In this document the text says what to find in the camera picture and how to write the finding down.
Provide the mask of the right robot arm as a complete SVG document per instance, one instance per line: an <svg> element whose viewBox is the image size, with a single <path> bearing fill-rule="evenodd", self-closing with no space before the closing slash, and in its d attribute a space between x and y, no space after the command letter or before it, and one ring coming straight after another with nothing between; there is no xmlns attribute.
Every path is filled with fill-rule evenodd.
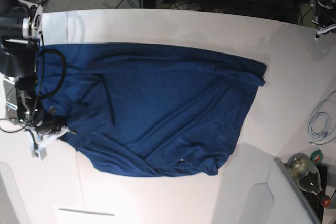
<svg viewBox="0 0 336 224"><path fill-rule="evenodd" d="M43 7L26 0L1 0L1 74L6 95L5 118L38 134L55 134L64 128L42 100L55 95L64 82L64 55L54 49L39 49L43 40ZM52 92L41 93L43 78L36 73L36 59L46 53L61 60L61 78Z"/></svg>

